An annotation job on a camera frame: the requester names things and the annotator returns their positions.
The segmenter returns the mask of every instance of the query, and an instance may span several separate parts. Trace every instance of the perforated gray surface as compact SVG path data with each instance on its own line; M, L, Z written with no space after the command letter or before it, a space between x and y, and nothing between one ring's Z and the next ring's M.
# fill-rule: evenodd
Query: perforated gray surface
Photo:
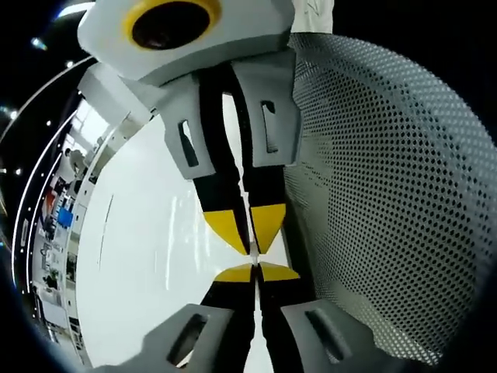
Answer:
M295 34L300 161L286 170L318 295L435 364L495 251L497 151L449 87L344 37Z

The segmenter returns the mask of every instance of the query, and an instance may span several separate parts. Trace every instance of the yellow lens ring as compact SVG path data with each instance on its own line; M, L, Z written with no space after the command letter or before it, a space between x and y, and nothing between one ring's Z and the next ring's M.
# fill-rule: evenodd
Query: yellow lens ring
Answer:
M195 39L199 40L201 37L207 35L210 30L217 24L221 17L221 4L218 0L141 0L137 4L135 4L126 14L123 20L123 33L124 36L132 43L134 46L139 47L140 49L146 51L156 51L156 49L143 47L137 43L134 39L133 31L136 22L148 11L157 8L161 5L165 4L173 4L173 3L184 3L184 4L193 4L201 7L209 17L209 24L207 28Z

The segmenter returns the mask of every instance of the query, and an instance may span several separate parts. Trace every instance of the yellow triangle panel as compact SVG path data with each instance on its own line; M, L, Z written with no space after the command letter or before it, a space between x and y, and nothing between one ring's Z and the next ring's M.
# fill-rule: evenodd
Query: yellow triangle panel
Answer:
M261 254L266 254L283 224L287 208L285 204L251 207L252 223Z
M282 281L301 278L297 272L288 267L267 262L260 262L259 264L262 268L262 277L264 278L264 281Z
M203 216L208 225L230 246L242 255L247 255L242 239L238 234L233 210L204 212Z
M223 270L214 278L217 282L250 282L250 274L252 273L252 264L242 264L238 267L228 268Z

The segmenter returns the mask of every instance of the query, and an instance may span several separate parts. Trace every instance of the white floor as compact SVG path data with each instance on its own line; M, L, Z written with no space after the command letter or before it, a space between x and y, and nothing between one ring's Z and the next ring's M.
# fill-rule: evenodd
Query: white floor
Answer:
M233 113L227 133L236 143ZM163 137L156 117L126 143L103 170L85 216L76 291L94 367L135 355L148 331L200 303L216 274L250 262L204 221L194 185L179 174ZM287 264L280 234L263 259ZM245 371L270 372L260 314L255 318Z

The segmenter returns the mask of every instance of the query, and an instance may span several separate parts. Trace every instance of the perforated metal panel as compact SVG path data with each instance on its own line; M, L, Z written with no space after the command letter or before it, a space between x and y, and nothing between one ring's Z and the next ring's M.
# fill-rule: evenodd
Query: perforated metal panel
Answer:
M495 251L497 151L457 94L411 61L295 34L301 157L286 170L318 295L397 357L435 364Z

